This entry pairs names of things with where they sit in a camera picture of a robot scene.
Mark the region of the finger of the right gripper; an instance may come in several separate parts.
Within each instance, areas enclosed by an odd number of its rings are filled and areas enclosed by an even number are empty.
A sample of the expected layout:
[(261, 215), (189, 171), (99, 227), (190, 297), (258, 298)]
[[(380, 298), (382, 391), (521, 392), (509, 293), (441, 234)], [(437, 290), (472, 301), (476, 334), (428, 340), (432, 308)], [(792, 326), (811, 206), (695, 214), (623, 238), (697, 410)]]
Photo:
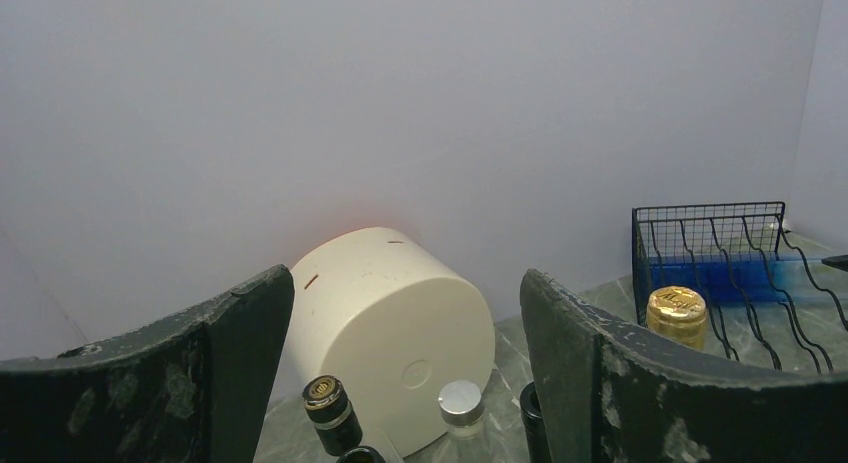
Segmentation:
[(821, 263), (830, 268), (834, 268), (836, 270), (840, 270), (843, 272), (848, 271), (848, 255), (834, 255), (828, 256), (821, 259)]

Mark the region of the dark wine bottle bottom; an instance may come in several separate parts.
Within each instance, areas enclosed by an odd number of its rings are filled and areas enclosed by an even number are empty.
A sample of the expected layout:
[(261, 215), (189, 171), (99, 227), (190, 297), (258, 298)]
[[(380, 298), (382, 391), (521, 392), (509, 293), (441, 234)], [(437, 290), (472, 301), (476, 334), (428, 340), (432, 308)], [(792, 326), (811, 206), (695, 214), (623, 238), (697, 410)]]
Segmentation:
[(386, 460), (376, 448), (363, 445), (346, 451), (336, 463), (386, 463)]

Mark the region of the blue glass bottle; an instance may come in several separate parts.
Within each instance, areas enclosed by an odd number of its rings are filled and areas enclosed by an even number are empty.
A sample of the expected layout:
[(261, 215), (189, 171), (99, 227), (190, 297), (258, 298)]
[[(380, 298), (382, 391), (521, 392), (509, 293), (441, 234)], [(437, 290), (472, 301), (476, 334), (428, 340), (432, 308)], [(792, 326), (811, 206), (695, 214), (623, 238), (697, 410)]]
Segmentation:
[(650, 257), (637, 262), (634, 292), (641, 300), (666, 286), (698, 292), (715, 306), (777, 302), (847, 306), (847, 272), (797, 252)]

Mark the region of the dark wine bottle gold cap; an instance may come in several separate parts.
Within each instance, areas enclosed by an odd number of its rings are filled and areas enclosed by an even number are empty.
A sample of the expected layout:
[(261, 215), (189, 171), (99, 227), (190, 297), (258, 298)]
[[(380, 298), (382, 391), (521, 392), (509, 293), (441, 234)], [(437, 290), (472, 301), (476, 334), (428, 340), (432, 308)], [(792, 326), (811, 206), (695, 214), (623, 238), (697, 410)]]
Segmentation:
[(707, 317), (704, 298), (690, 288), (666, 286), (654, 290), (648, 297), (647, 327), (695, 350), (704, 348)]

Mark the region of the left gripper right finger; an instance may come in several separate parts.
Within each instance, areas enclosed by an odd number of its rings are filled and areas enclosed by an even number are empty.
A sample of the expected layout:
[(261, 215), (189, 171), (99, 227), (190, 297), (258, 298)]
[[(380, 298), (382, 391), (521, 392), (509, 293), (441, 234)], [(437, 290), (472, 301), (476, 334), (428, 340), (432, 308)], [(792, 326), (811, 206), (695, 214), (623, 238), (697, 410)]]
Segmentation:
[(521, 315), (555, 462), (843, 462), (847, 376), (703, 353), (531, 269)]

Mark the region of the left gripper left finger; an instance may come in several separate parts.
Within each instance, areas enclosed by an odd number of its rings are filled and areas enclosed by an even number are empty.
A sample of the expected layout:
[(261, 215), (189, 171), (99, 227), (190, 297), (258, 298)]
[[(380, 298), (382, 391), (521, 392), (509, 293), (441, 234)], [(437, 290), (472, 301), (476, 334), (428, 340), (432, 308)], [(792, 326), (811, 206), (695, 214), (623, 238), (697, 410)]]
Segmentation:
[(295, 296), (276, 265), (53, 358), (1, 364), (5, 462), (250, 462)]

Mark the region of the cream cylindrical container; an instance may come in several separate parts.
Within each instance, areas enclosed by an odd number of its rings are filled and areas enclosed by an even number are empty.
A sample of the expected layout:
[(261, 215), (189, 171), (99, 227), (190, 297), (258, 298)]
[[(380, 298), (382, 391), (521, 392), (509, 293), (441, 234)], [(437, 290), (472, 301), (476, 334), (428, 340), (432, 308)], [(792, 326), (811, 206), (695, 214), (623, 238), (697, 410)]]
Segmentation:
[(284, 353), (299, 381), (337, 377), (360, 421), (381, 429), (401, 455), (444, 434), (437, 398), (445, 385), (487, 385), (495, 356), (488, 303), (401, 232), (346, 233), (291, 273)]

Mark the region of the clear round glass bottle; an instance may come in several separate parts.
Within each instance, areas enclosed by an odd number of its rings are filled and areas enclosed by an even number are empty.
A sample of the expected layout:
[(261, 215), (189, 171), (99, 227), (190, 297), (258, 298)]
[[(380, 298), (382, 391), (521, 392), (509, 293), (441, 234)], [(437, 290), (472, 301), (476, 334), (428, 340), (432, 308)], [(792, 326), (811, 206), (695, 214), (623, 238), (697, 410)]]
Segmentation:
[(477, 384), (468, 380), (450, 382), (440, 390), (437, 402), (449, 434), (469, 439), (483, 433), (486, 408)]

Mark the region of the dark wine bottle black cap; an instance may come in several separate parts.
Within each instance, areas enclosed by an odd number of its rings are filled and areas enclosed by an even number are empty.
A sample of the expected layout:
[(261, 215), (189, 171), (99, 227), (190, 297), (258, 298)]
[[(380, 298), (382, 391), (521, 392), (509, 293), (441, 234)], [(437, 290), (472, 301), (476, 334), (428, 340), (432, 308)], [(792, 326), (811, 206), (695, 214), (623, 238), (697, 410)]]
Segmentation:
[(535, 384), (528, 383), (519, 397), (521, 419), (530, 463), (551, 463), (544, 418)]

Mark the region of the clear bottle gold black label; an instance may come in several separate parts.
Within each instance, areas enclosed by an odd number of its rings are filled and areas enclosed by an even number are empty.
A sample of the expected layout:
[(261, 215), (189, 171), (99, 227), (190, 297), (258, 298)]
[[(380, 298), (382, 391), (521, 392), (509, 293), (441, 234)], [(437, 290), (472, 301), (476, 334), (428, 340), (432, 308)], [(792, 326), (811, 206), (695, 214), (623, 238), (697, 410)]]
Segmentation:
[(363, 441), (358, 416), (337, 377), (315, 377), (306, 384), (301, 397), (306, 415), (330, 456), (340, 457)]

